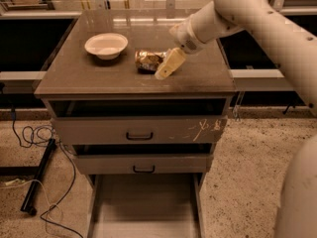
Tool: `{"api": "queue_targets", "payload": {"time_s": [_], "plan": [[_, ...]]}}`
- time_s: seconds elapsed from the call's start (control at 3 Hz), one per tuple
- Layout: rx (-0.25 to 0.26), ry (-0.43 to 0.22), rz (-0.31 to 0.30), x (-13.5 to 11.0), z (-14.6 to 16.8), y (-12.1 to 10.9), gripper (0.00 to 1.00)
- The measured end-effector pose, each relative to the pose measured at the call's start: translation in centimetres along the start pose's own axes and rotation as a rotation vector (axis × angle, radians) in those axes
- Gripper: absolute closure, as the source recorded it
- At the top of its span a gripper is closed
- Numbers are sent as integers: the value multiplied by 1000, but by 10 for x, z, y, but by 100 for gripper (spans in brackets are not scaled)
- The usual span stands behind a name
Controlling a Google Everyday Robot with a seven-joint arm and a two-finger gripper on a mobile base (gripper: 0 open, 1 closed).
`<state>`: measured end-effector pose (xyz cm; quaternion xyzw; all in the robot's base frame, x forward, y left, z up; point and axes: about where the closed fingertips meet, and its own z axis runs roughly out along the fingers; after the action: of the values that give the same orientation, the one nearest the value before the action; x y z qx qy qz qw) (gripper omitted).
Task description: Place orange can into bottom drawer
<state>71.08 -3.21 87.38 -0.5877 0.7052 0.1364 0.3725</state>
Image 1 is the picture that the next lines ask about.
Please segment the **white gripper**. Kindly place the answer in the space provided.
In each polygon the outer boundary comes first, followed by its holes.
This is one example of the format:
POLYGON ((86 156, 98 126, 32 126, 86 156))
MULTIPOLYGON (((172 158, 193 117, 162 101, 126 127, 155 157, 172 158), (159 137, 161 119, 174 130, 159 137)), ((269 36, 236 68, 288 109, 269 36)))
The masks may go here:
POLYGON ((206 45, 194 34, 191 20, 192 17, 188 17, 183 22, 169 29, 169 33, 179 48, 174 48, 166 52, 163 62, 158 66, 155 73, 156 79, 166 79, 180 68, 186 60, 186 54, 197 54, 206 48, 206 45))

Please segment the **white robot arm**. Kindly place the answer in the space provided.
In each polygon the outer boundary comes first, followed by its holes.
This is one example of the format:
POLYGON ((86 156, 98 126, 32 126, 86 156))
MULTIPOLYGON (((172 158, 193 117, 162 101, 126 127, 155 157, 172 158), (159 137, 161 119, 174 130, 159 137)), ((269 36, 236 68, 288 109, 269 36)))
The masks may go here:
MULTIPOLYGON (((275 11, 267 0, 212 0, 171 28, 176 47, 167 52, 156 78, 167 78, 187 55, 240 30, 254 38, 317 115, 317 39, 275 11)), ((317 238, 317 136, 303 144, 288 166, 274 238, 317 238)))

